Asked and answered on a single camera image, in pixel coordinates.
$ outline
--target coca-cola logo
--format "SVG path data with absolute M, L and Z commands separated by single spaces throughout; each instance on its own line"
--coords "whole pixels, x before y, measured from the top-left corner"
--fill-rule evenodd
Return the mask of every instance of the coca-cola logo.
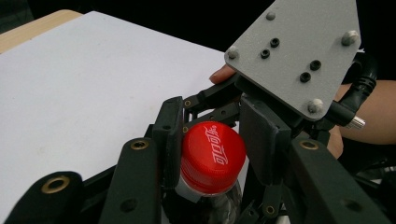
M 216 125 L 212 125 L 212 127 L 210 127 L 209 129 L 205 127 L 205 135 L 212 148 L 213 161 L 215 163 L 225 165 L 228 164 L 228 159 L 225 155 L 224 146 L 219 138 L 217 128 L 218 127 Z

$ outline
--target bolt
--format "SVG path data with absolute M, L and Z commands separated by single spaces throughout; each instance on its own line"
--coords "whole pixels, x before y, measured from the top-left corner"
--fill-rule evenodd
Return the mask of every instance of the bolt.
M 341 43 L 344 46 L 350 46 L 351 44 L 355 43 L 359 39 L 359 34 L 356 31 L 348 31 L 343 35 L 341 39 Z
M 270 56 L 270 50 L 269 49 L 264 49 L 264 50 L 262 50 L 260 55 L 262 56 L 262 59 L 266 59 L 266 58 L 268 58 Z
M 230 46 L 228 48 L 228 57 L 234 59 L 238 56 L 238 48 L 236 46 Z
M 268 21 L 273 21 L 275 17 L 276 17 L 275 12 L 269 11 L 265 16 L 265 19 L 267 19 Z
M 309 80 L 311 80 L 311 74 L 304 72 L 302 74 L 300 74 L 300 81 L 305 83 L 308 82 Z
M 312 71 L 317 71 L 320 67 L 321 62 L 319 60 L 314 60 L 311 64 L 309 64 L 309 68 L 311 68 Z
M 279 39 L 278 38 L 273 38 L 270 41 L 270 45 L 271 45 L 271 48 L 276 48 L 277 46 L 279 46 Z
M 323 102 L 320 99 L 314 99 L 308 103 L 309 113 L 315 114 L 323 109 Z

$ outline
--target finger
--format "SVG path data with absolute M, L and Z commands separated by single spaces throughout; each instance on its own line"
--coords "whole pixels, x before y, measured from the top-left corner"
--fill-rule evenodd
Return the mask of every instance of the finger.
M 327 144 L 327 149 L 332 153 L 332 155 L 338 159 L 344 150 L 343 138 L 340 133 L 340 127 L 334 126 L 329 130 L 330 139 Z
M 214 84 L 219 84 L 220 82 L 223 82 L 227 78 L 231 77 L 233 74 L 235 74 L 235 71 L 227 64 L 224 64 L 218 71 L 209 77 L 209 80 Z

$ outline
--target bottle cap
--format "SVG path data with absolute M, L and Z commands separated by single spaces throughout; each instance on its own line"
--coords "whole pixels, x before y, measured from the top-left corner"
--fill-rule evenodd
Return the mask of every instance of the bottle cap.
M 200 122 L 184 136 L 181 175 L 190 188 L 219 194 L 235 184 L 245 158 L 245 143 L 234 129 L 217 121 Z

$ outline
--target plastic bottle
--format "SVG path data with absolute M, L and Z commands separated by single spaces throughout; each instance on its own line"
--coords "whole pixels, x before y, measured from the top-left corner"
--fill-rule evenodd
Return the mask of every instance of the plastic bottle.
M 241 136 L 216 121 L 192 126 L 183 139 L 180 179 L 163 194 L 163 210 L 172 224 L 229 224 L 240 214 L 237 177 L 245 162 Z

